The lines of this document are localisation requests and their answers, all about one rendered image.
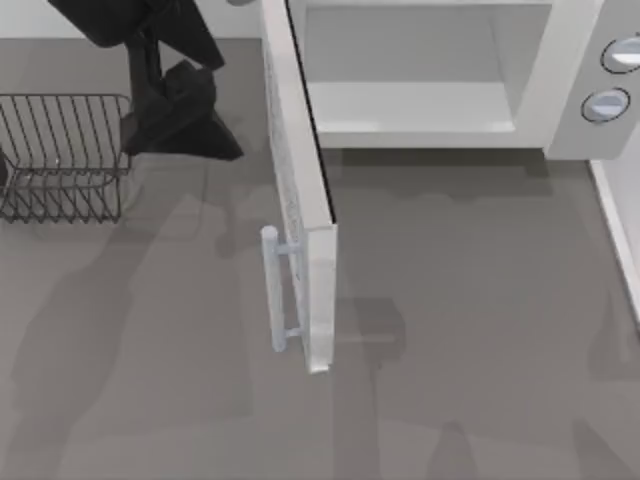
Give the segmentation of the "pale microwave door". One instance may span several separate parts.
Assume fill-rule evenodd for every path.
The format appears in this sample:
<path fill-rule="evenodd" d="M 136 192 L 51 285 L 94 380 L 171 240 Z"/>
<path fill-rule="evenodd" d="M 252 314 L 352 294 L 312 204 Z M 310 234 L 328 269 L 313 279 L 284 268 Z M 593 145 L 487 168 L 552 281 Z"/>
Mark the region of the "pale microwave door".
<path fill-rule="evenodd" d="M 306 84 L 294 0 L 259 0 L 268 135 L 283 227 L 285 328 L 299 329 L 309 373 L 334 359 L 338 224 Z"/>

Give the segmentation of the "pale microwave oven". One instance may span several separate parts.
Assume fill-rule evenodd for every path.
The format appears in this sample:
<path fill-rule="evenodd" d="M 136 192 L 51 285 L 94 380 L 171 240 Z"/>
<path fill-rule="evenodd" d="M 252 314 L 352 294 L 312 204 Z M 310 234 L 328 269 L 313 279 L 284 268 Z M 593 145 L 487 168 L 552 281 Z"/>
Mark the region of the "pale microwave oven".
<path fill-rule="evenodd" d="M 640 117 L 640 69 L 607 72 L 614 39 L 640 36 L 640 0 L 294 0 L 321 144 L 537 149 L 617 157 Z M 583 101 L 620 88 L 603 124 Z"/>

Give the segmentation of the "grey microwave knob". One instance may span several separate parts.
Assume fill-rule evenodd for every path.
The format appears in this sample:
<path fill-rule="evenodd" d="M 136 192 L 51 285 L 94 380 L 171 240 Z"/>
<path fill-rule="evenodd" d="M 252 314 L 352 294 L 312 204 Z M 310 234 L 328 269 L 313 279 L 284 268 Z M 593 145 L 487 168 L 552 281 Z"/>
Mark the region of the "grey microwave knob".
<path fill-rule="evenodd" d="M 581 114 L 590 123 L 608 123 L 622 116 L 630 103 L 629 93 L 620 88 L 595 92 L 583 101 Z"/>
<path fill-rule="evenodd" d="M 629 74 L 640 69 L 640 36 L 612 40 L 601 54 L 601 65 L 614 75 Z"/>

